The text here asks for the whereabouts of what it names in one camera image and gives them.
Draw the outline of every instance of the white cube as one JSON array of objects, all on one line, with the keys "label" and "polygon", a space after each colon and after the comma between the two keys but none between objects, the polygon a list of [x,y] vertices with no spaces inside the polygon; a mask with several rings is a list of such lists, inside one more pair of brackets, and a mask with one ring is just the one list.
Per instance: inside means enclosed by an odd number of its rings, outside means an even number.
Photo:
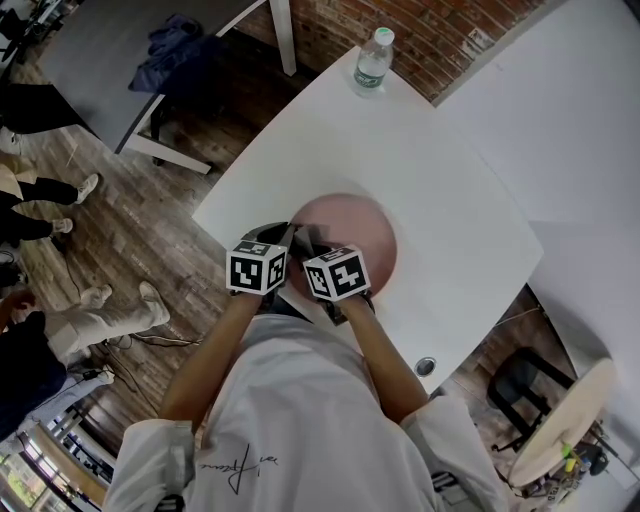
[{"label": "white cube", "polygon": [[240,240],[227,251],[227,288],[266,295],[284,282],[287,253],[282,245]]},{"label": "white cube", "polygon": [[335,302],[371,288],[362,251],[347,245],[304,262],[314,297]]}]

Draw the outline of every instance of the plastic bottle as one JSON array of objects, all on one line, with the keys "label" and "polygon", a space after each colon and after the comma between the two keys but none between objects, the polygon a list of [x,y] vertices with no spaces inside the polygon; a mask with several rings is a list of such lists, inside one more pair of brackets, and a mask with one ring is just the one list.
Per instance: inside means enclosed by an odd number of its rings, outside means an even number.
[{"label": "plastic bottle", "polygon": [[373,39],[360,50],[354,78],[356,92],[360,96],[377,93],[382,85],[384,75],[391,67],[393,60],[393,39],[395,34],[388,28],[376,30]]}]

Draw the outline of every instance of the gray table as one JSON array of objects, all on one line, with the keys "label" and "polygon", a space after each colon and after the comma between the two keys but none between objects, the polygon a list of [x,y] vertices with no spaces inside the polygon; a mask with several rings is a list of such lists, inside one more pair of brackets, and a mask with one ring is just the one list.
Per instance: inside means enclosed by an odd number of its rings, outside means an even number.
[{"label": "gray table", "polygon": [[[124,147],[198,172],[210,167],[138,132],[163,97],[128,90],[147,58],[148,35],[174,13],[223,35],[265,0],[87,0],[40,59],[45,76],[115,153]],[[288,0],[270,0],[285,73],[295,73]]]}]

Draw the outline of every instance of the bottle label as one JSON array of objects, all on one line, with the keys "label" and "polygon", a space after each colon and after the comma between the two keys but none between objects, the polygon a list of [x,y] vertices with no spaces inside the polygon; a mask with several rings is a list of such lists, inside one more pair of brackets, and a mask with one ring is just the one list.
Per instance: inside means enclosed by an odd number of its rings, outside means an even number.
[{"label": "bottle label", "polygon": [[356,82],[358,83],[358,85],[360,85],[361,87],[364,87],[366,89],[375,89],[376,87],[380,87],[380,84],[382,83],[382,79],[384,78],[384,75],[371,76],[360,71],[360,68],[356,68],[354,78],[356,79]]}]

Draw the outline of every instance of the pink circular mat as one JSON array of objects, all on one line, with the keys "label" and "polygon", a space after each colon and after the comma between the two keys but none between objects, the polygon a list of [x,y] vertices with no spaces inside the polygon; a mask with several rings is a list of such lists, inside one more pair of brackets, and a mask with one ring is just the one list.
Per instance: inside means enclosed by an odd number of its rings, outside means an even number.
[{"label": "pink circular mat", "polygon": [[[358,247],[371,279],[371,293],[384,288],[396,266],[398,246],[393,228],[374,200],[352,194],[321,196],[304,205],[293,217],[294,224],[313,226],[312,242],[338,248]],[[307,279],[297,262],[289,264],[294,288],[313,299]]]}]

